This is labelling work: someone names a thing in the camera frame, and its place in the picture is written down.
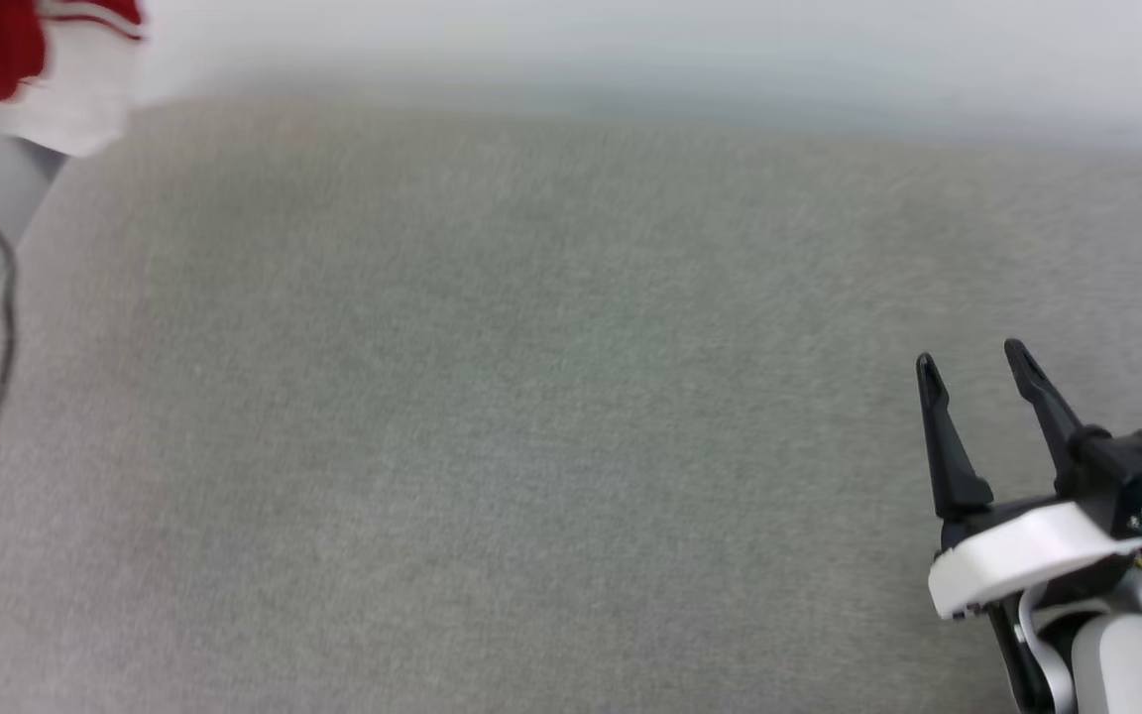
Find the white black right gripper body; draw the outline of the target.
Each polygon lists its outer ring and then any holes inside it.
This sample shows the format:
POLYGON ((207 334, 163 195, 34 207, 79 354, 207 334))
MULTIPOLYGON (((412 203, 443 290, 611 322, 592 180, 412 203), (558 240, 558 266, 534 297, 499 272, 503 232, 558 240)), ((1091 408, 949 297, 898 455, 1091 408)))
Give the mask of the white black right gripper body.
POLYGON ((930 565, 928 593, 939 618, 954 620, 1139 548, 1142 536, 1116 539, 1073 502, 1034 508, 943 551, 930 565))

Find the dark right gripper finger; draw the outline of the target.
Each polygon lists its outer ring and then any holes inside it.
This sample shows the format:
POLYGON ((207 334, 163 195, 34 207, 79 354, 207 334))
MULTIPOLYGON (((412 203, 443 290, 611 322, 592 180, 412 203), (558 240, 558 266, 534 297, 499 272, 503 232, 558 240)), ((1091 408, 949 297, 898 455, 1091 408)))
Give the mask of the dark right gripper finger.
POLYGON ((1034 408, 1042 426, 1044 442, 1056 470, 1053 488, 1062 498, 1073 496, 1084 471, 1081 455, 1085 444, 1111 438, 1111 433, 1100 425, 1079 420, 1073 407, 1062 398, 1024 342, 1014 337, 1006 339, 1003 353, 1010 362, 1020 398, 1034 408))
POLYGON ((994 503, 991 487, 971 466, 962 436, 949 415, 949 393, 928 352, 915 363, 917 393, 935 515, 944 523, 983 514, 994 503))

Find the grey fabric sofa cushion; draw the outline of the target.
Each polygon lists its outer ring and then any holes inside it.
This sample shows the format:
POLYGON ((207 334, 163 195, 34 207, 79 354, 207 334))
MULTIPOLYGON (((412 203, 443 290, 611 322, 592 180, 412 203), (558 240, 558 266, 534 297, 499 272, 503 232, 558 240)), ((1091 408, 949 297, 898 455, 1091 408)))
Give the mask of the grey fabric sofa cushion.
POLYGON ((19 259, 0 714, 1010 714, 916 356, 1142 426, 1142 158, 195 105, 19 259))

